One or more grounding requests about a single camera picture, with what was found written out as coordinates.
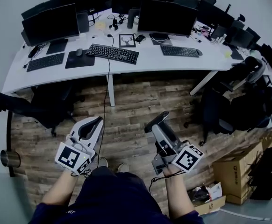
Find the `deer head drawing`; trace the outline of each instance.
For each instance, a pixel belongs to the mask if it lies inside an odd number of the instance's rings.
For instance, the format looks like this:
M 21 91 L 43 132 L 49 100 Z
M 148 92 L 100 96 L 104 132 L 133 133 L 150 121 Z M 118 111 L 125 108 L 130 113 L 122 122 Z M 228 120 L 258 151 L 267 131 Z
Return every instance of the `deer head drawing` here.
M 129 46 L 129 45 L 130 45 L 130 44 L 129 44 L 129 42 L 130 42 L 130 41 L 132 41 L 132 40 L 133 40 L 133 38 L 132 38 L 132 37 L 130 37 L 130 38 L 129 38 L 129 40 L 128 40 L 128 41 L 126 41 L 126 40 L 124 40 L 124 39 L 123 39 L 123 36 L 122 36 L 122 37 L 121 37 L 121 40 L 122 40 L 124 43 L 126 43 L 126 46 Z

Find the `framed deer picture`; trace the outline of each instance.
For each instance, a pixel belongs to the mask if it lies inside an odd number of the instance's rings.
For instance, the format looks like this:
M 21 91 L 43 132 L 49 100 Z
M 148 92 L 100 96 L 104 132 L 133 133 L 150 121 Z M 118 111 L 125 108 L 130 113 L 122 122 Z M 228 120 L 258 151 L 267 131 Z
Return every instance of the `framed deer picture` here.
M 133 34 L 119 34 L 119 47 L 136 47 Z

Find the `keyboard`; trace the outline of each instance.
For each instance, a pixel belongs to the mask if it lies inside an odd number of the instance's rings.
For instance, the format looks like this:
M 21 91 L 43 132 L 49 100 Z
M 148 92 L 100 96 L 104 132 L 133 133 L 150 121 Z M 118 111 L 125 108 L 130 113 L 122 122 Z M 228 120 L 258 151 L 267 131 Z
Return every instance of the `keyboard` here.
M 139 52 L 117 47 L 92 44 L 87 50 L 86 54 L 136 65 Z
M 60 54 L 46 56 L 44 58 L 31 61 L 29 62 L 27 72 L 53 66 L 53 65 L 60 65 L 63 62 L 63 57 L 64 57 L 64 53 L 60 53 Z
M 200 57 L 201 51 L 188 47 L 160 46 L 164 56 Z

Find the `white shoe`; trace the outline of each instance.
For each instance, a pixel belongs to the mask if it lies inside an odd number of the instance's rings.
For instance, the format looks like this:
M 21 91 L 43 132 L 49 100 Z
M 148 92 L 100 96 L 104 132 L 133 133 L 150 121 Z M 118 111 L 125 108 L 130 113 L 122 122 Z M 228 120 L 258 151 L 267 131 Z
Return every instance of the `white shoe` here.
M 108 161 L 105 158 L 100 158 L 99 160 L 99 167 L 105 166 L 108 168 Z
M 117 169 L 118 173 L 127 173 L 128 171 L 129 171 L 129 166 L 126 163 L 122 163 Z

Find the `metal trash can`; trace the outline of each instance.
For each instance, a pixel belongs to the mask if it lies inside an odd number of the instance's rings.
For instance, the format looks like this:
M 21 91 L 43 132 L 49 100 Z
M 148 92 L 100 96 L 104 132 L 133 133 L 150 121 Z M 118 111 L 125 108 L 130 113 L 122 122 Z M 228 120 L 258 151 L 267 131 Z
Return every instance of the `metal trash can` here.
M 21 159 L 17 152 L 2 150 L 0 159 L 4 167 L 18 168 L 21 165 Z

